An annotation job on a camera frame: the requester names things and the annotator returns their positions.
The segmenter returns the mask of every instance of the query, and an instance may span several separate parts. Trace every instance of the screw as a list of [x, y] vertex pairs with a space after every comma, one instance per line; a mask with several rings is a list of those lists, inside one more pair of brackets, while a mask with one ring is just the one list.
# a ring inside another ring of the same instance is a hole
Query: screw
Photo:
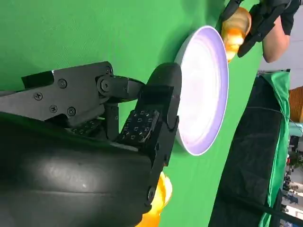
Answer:
[[40, 92], [34, 93], [34, 99], [40, 101], [43, 98], [43, 95]]
[[58, 86], [59, 88], [65, 89], [67, 87], [67, 82], [64, 79], [58, 80]]
[[107, 66], [106, 67], [106, 74], [109, 74], [109, 73], [111, 73], [112, 72], [112, 69], [109, 67], [109, 66]]
[[147, 199], [149, 202], [152, 202], [153, 197], [155, 196], [156, 189], [154, 187], [150, 187], [148, 194], [147, 194]]
[[76, 115], [76, 109], [74, 107], [70, 107], [67, 109], [67, 114], [71, 117], [73, 117], [74, 115]]
[[58, 110], [58, 108], [57, 108], [56, 105], [51, 105], [51, 106], [49, 107], [49, 111], [50, 111], [51, 113], [55, 113], [55, 112], [57, 112], [57, 110]]
[[109, 84], [107, 80], [102, 80], [101, 81], [101, 88], [104, 92], [108, 92], [109, 91]]

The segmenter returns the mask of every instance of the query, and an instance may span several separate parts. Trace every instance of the green backdrop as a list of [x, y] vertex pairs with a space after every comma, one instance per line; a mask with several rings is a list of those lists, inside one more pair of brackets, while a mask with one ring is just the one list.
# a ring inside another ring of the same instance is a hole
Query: green backdrop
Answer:
[[[250, 9], [255, 3], [245, 0], [242, 5]], [[97, 61], [111, 62], [116, 75], [146, 82], [158, 64], [174, 61], [190, 33], [203, 25], [215, 26], [223, 8], [221, 0], [2, 1], [0, 89], [22, 88], [24, 75]], [[173, 197], [161, 215], [161, 226], [207, 226], [261, 56], [257, 44], [231, 62], [226, 115], [211, 149], [191, 157], [175, 143], [165, 169]], [[120, 126], [134, 104], [120, 105]]]

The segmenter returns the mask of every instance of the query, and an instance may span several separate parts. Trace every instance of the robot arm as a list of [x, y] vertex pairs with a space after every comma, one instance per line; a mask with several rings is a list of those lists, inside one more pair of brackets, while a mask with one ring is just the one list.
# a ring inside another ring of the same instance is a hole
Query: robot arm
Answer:
[[[221, 14], [223, 21], [231, 17], [243, 0], [230, 0]], [[251, 10], [251, 29], [246, 36], [244, 43], [240, 46], [238, 56], [244, 56], [256, 42], [262, 42], [265, 36], [275, 26], [275, 20], [289, 6], [290, 0], [265, 0], [254, 5]]]
[[[178, 127], [181, 69], [162, 64], [146, 85], [112, 71], [53, 70], [1, 93], [0, 226], [128, 227], [150, 210]], [[136, 98], [119, 133], [117, 103]]]

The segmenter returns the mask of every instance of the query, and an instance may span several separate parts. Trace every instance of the white bowl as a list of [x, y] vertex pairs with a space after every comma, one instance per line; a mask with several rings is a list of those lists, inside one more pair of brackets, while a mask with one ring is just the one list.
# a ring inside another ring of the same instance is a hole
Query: white bowl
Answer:
[[195, 31], [176, 60], [182, 69], [177, 140], [194, 156], [213, 144], [223, 122], [228, 97], [228, 63], [219, 33], [211, 26]]

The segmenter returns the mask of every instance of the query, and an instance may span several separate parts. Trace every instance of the person's arm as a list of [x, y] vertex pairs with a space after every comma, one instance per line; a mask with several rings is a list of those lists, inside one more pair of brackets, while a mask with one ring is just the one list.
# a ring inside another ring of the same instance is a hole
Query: person's arm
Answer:
[[285, 35], [281, 17], [275, 21], [274, 28], [263, 40], [263, 57], [267, 63], [278, 60], [289, 46], [290, 36]]

